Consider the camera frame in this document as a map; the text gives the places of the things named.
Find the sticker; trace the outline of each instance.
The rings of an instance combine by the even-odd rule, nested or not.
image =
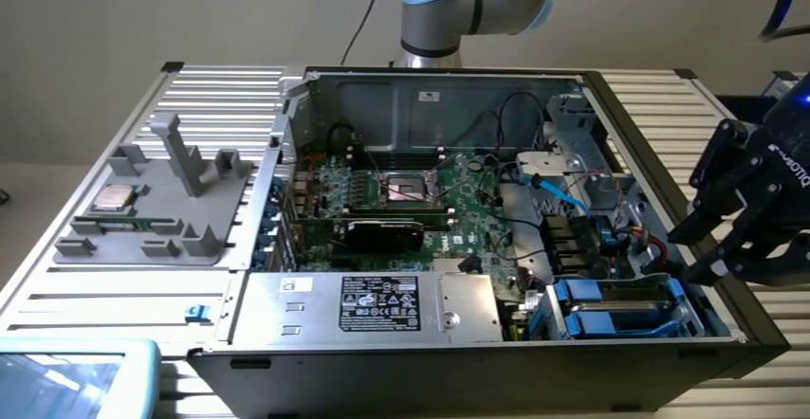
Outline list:
[[[418,278],[343,277],[339,313],[343,332],[419,331]]]
[[[442,97],[442,92],[419,92],[419,101],[438,102]]]
[[[280,293],[308,293],[312,290],[312,277],[286,277],[279,285]]]

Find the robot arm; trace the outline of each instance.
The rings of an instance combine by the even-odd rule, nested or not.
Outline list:
[[[693,211],[670,242],[695,244],[740,211],[733,230],[686,270],[711,285],[729,273],[770,286],[810,282],[810,75],[765,117],[762,126],[725,120],[690,177]],[[784,244],[785,252],[774,256]]]
[[[399,66],[459,67],[462,35],[517,34],[543,24],[553,0],[403,0]]]

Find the capacitor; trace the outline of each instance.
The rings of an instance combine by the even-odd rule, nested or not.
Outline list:
[[[483,171],[483,164],[478,160],[470,160],[467,162],[467,170],[470,170],[470,173],[481,173]]]

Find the warning label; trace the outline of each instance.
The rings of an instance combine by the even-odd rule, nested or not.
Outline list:
[[[341,330],[419,331],[417,277],[343,277]]]

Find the white wall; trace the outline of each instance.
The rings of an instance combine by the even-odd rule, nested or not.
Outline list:
[[[369,0],[0,0],[0,158],[90,163],[170,60],[335,64]],[[465,41],[467,65],[695,69],[719,92],[810,68],[810,37],[757,41],[773,0],[557,0],[547,25]],[[810,0],[789,21],[810,23]],[[379,0],[350,64],[398,55]]]
[[[0,163],[0,188],[12,196],[12,201],[0,206],[0,289],[88,169],[88,166]]]

